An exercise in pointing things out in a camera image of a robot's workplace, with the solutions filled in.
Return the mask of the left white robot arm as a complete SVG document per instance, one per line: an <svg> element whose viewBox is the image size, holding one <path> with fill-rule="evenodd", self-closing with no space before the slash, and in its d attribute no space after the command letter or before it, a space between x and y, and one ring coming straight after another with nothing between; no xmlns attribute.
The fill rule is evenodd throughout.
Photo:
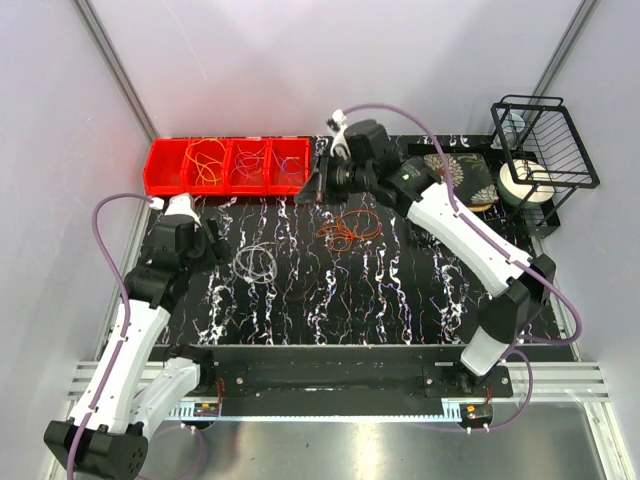
<svg viewBox="0 0 640 480"><path fill-rule="evenodd" d="M186 396L221 395L225 382L211 351L178 345L146 387L139 382L161 331L193 276L230 260L213 219L202 219L182 193L142 201L162 215L136 265L114 274L121 303L105 350L86 389L65 420L53 420L44 443L69 479L135 479L150 440Z"/></svg>

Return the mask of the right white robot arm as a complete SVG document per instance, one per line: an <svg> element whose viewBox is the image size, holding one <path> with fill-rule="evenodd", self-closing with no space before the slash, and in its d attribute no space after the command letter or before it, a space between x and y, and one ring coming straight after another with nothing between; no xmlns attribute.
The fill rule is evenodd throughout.
<svg viewBox="0 0 640 480"><path fill-rule="evenodd" d="M421 157L402 157L373 119L349 123L345 112L336 110L327 126L332 143L319 155L295 202L342 203L352 194L370 193L432 234L472 270L491 300L480 309L476 331L453 375L460 393L480 394L490 383L489 373L547 302L554 262L546 255L531 257L476 217L456 197L449 163L439 174Z"/></svg>

